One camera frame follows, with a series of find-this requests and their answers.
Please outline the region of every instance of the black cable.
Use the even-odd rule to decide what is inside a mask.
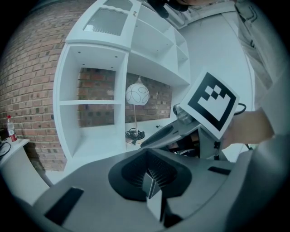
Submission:
[[[242,114],[242,113],[245,112],[246,109],[247,109],[247,106],[246,106],[245,104],[243,104],[243,103],[239,103],[238,105],[243,106],[244,109],[243,109],[242,111],[236,112],[236,113],[234,114],[234,116],[239,115],[239,114]]]
[[[5,143],[2,143],[2,144],[1,144],[1,146],[0,146],[0,150],[3,148],[4,144],[9,144],[10,148],[8,149],[8,151],[6,151],[6,153],[5,153],[5,154],[3,154],[3,155],[0,155],[0,157],[2,157],[2,156],[4,156],[4,155],[6,155],[6,154],[7,154],[7,153],[10,151],[10,149],[11,149],[11,144],[10,144],[10,143],[8,143],[8,142],[5,142]]]
[[[253,150],[247,143],[245,145],[249,150]]]
[[[136,128],[131,128],[130,130],[126,131],[126,138],[132,140],[132,144],[136,144],[137,140],[141,140],[145,138],[145,132],[144,131],[137,131],[137,136],[136,136]]]

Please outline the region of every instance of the table lamp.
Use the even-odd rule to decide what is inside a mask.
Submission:
[[[126,132],[126,142],[136,144],[141,143],[145,138],[145,132],[141,132],[137,129],[136,111],[135,106],[144,106],[149,100],[149,91],[147,87],[142,83],[139,76],[136,83],[130,85],[126,91],[126,100],[129,104],[134,105],[134,119],[135,128],[131,128]]]

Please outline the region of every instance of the white card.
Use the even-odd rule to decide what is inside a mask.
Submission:
[[[203,69],[180,107],[221,139],[230,124],[240,97],[221,78]]]

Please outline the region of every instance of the brick wall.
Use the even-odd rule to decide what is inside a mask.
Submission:
[[[135,83],[137,75],[128,73],[126,88]],[[141,77],[148,88],[150,99],[145,106],[136,107],[138,121],[170,117],[172,90],[170,86]],[[78,100],[114,100],[115,72],[94,68],[82,68],[77,89]],[[134,122],[134,106],[126,103],[126,122]],[[113,105],[79,105],[80,127],[114,124]]]
[[[31,13],[0,60],[0,128],[12,116],[36,169],[63,170],[66,158],[53,120],[53,79],[69,31],[94,1],[60,1]]]

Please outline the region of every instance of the plastic bottle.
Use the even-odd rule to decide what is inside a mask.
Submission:
[[[15,134],[14,124],[11,120],[10,115],[8,115],[8,117],[7,117],[7,130],[8,130],[9,137],[11,138],[11,141],[16,142],[17,136]]]

